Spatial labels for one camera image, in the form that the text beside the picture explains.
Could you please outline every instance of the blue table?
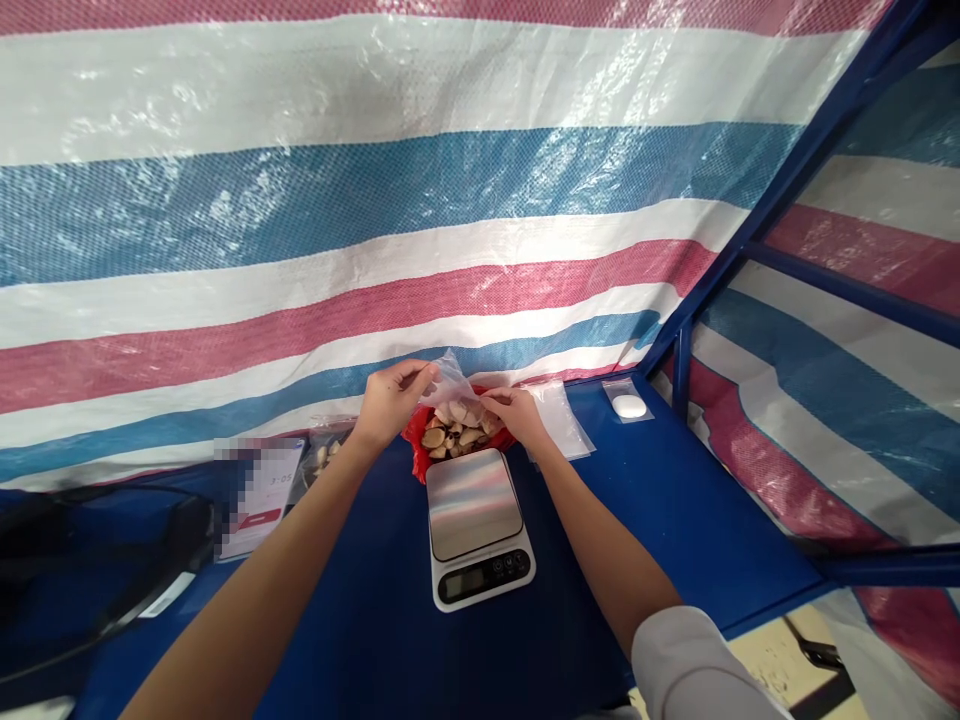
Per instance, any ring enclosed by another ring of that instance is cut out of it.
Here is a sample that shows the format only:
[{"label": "blue table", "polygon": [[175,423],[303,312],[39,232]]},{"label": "blue table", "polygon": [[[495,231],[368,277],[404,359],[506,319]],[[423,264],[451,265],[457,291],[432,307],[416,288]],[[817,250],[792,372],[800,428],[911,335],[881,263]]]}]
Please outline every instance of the blue table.
[{"label": "blue table", "polygon": [[[599,381],[568,388],[597,446],[575,466],[683,597],[729,637],[828,590],[659,396],[637,385],[656,419],[628,425]],[[537,558],[534,581],[450,615],[435,608],[426,495],[410,475],[409,446],[398,440],[364,482],[259,716],[570,718],[625,694],[633,685],[629,666],[543,480],[523,448],[511,449],[508,460]],[[162,481],[212,490],[214,476],[206,465]],[[166,493],[120,492],[84,512],[99,513],[101,524],[110,518],[111,534],[120,537],[143,532],[151,518],[159,523],[170,501]],[[116,717],[235,567],[206,568],[162,615],[77,665],[85,690],[74,717]],[[63,602],[64,613],[71,607]]]}]

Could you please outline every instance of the white sleeve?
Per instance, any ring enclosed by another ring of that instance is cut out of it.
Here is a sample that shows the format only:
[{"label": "white sleeve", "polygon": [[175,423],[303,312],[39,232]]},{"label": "white sleeve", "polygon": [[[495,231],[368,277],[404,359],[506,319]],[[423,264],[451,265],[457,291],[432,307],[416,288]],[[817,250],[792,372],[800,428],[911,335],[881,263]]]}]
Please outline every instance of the white sleeve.
[{"label": "white sleeve", "polygon": [[651,615],[633,636],[633,674],[650,720],[790,715],[751,677],[702,610],[674,607]]}]

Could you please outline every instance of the digital scale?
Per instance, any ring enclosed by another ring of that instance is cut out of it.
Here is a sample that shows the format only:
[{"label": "digital scale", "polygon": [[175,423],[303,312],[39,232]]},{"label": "digital scale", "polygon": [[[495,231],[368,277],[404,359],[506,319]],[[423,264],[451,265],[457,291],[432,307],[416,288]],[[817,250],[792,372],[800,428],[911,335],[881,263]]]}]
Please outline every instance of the digital scale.
[{"label": "digital scale", "polygon": [[427,470],[433,601],[461,610],[537,573],[507,460],[490,448]]}]

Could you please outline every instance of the striped tarp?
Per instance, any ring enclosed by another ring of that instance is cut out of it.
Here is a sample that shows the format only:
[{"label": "striped tarp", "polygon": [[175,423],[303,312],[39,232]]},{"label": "striped tarp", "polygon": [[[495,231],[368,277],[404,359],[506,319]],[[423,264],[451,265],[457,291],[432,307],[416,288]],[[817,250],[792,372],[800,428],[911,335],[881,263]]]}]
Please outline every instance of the striped tarp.
[{"label": "striped tarp", "polygon": [[14,0],[0,483],[642,357],[888,0]]},{"label": "striped tarp", "polygon": [[[958,199],[960,44],[858,122],[770,242],[958,314]],[[694,336],[695,428],[786,532],[825,549],[960,542],[958,369],[960,351],[748,263]],[[956,593],[822,603],[875,720],[960,710]]]}]

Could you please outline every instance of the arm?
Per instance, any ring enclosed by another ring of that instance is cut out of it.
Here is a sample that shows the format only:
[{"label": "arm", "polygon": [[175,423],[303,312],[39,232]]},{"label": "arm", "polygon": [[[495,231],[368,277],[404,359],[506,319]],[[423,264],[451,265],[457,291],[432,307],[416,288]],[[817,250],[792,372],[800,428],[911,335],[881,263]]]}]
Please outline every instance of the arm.
[{"label": "arm", "polygon": [[481,402],[503,420],[540,466],[593,597],[630,657],[640,624],[660,610],[683,604],[673,583],[563,457],[529,393],[498,388],[485,393]]},{"label": "arm", "polygon": [[122,720],[250,717],[300,622],[357,490],[438,372],[407,360],[367,380],[357,425],[322,481],[224,584],[147,677]]}]

